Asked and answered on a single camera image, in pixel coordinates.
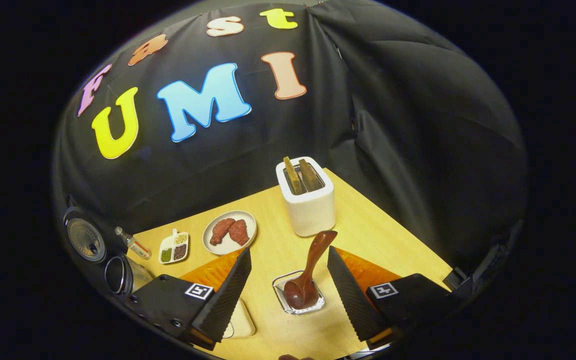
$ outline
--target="letter m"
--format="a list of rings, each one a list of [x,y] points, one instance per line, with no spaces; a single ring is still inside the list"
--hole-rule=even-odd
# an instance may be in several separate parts
[[[217,103],[215,119],[225,123],[245,116],[252,109],[242,100],[235,82],[237,64],[219,64],[206,73],[201,92],[183,81],[175,81],[157,92],[157,98],[166,102],[173,126],[172,141],[180,142],[195,134],[197,128],[188,121],[192,117],[204,128],[210,126],[213,102]]]

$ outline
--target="tabletop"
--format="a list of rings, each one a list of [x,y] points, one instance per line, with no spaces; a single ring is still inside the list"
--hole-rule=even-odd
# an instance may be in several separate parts
[[[448,290],[442,280],[452,268],[445,261],[342,178],[327,168],[324,171],[334,184],[336,224],[332,230],[338,235],[332,246],[402,277],[422,274]],[[327,269],[329,250],[321,256],[313,271],[313,280],[325,298],[325,306],[305,314],[288,314],[282,309],[272,282],[279,276],[304,269],[314,235],[299,237],[293,232],[279,185],[135,234],[134,237],[149,248],[153,256],[144,260],[128,251],[128,257],[142,264],[153,276],[180,277],[218,257],[204,247],[202,235],[213,219],[232,210],[249,212],[256,219],[256,237],[249,245],[252,270],[240,296],[256,333],[249,337],[223,339],[213,351],[198,349],[229,360],[270,360],[284,354],[298,359],[310,356],[326,360],[365,349],[366,343],[357,339]],[[180,262],[160,264],[160,243],[173,229],[188,233],[188,255]]]

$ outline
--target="small bottle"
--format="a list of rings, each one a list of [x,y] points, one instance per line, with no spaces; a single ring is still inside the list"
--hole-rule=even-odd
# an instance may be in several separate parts
[[[135,239],[133,235],[125,233],[123,228],[119,226],[115,227],[114,233],[119,235],[123,239],[123,242],[126,243],[128,249],[134,251],[135,253],[137,253],[137,255],[141,256],[142,258],[148,260],[151,258],[151,256],[153,256],[153,253],[151,253],[150,250],[148,250],[145,246],[139,243],[139,241],[137,241],[137,239]]]

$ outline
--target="raw meat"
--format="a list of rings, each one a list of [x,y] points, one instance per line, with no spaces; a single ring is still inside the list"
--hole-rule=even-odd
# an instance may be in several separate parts
[[[240,246],[244,246],[244,244],[250,240],[250,237],[248,237],[248,227],[246,226],[246,220],[244,219],[238,219],[235,221],[228,228],[228,234],[230,234],[232,241]]]
[[[215,226],[212,228],[212,237],[210,238],[210,245],[217,245],[222,243],[222,239],[228,233],[228,228],[231,227],[235,223],[235,219],[233,218],[225,218],[222,221],[219,221]]]

